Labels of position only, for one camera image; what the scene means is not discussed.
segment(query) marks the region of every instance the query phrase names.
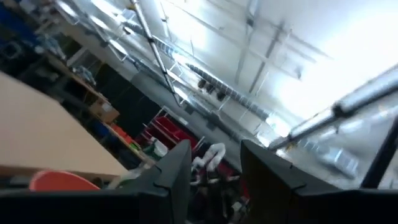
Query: fluorescent light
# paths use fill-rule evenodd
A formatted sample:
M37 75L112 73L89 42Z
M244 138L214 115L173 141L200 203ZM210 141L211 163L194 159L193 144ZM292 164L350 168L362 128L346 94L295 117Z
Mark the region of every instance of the fluorescent light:
M64 10L67 14L73 16L73 17L78 17L77 13L65 2L63 1L57 1L56 2L62 10Z
M122 47L122 45L120 45L117 41L115 41L115 40L110 40L109 42L110 42L111 45L112 45L114 48L116 48L118 51L120 51L121 53L127 55L127 50L126 50L124 47Z
M109 16L115 16L117 14L122 13L122 10L116 8L114 5L111 3L105 1L105 0L91 0L91 2L101 11L106 13Z
M354 132L354 131L362 128L363 124L364 124L364 121L359 119L356 121L343 123L342 125L340 125L339 129L346 133L351 133L351 132Z
M103 28L103 29L109 30L108 25L106 25L101 19L98 19L98 18L95 17L95 16L90 16L90 19L91 19L95 24L97 24L99 27L101 27L101 28Z
M132 29L130 29L130 28L126 27L126 26L124 26L123 28L124 28L124 30L126 30L130 34L134 34L134 31L132 31Z
M186 57L184 57L183 55L180 55L178 53L173 53L172 57L174 60L176 60L178 63L181 63L183 65L185 65L188 62L188 59Z
M174 87L174 91L184 100L188 100L188 95L184 93L180 88Z
M289 125L283 121L282 119L278 118L274 114L270 115L266 119L266 123L280 136L286 137L289 135L290 127Z
M264 137L263 133L257 133L257 138L261 142L261 144L263 144L265 147L268 147L269 144L271 143L270 140Z
M285 152L283 149L278 149L278 150L276 150L276 154L277 154L277 156L279 156L279 157L284 157L284 156L286 156L286 152Z
M172 77L175 81L183 83L183 80L180 77L178 77L176 74L174 74L172 71L167 70L167 74L169 74L169 76Z

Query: orange object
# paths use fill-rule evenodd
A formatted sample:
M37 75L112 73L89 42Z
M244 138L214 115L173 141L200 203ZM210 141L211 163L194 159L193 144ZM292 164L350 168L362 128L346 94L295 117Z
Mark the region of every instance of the orange object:
M37 172L29 183L31 191L99 190L100 188L79 177L65 172L43 170Z

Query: ceiling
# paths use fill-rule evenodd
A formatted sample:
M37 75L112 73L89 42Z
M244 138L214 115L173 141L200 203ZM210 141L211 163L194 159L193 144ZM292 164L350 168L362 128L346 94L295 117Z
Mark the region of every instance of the ceiling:
M129 0L95 1L109 2L105 8L110 11L113 6L122 11L130 4ZM104 22L108 33L128 39L136 57L155 63L146 39L135 34L126 37L118 20L90 1L74 2L91 18ZM152 34L190 53L205 70L251 95L290 127L397 63L398 27L393 24L398 19L397 1L259 0L252 27L246 24L249 0L146 0L140 4ZM178 66L172 69L171 59L161 56L168 69L180 73ZM198 81L188 75L184 78L192 85ZM358 179L337 185L358 186L398 113L396 99L396 95L387 98L348 121L339 135L328 130L318 135L318 140L344 147L364 161ZM241 121L245 109L228 103L226 113L239 111L229 116L245 128L252 123L257 129L258 118L246 116ZM286 158L322 179L342 179L328 170L320 172L315 159L300 153L290 152Z
M265 107L272 109L267 101L273 98L300 118L311 117L396 63L397 1L264 0L259 1L253 28L246 25L248 2L153 0L141 4L156 36L175 42L214 75L246 93L254 83L251 94ZM169 38L160 20L161 6ZM255 80L262 62L257 55L266 55L281 24L283 31L268 56L270 62ZM250 42L246 29L248 34L253 31ZM245 48L246 59L236 79Z

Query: desk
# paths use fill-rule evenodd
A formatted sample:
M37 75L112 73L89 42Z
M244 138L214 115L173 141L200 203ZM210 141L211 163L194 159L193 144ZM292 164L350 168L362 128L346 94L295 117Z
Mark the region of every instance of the desk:
M125 168L58 102L0 72L0 175L67 170L110 180Z

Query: cardboard box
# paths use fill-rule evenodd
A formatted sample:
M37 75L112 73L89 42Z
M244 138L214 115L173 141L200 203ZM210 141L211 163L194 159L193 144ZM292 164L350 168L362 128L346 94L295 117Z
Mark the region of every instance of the cardboard box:
M110 103L102 99L97 99L90 106L90 111L107 124L111 124L119 116L119 112Z

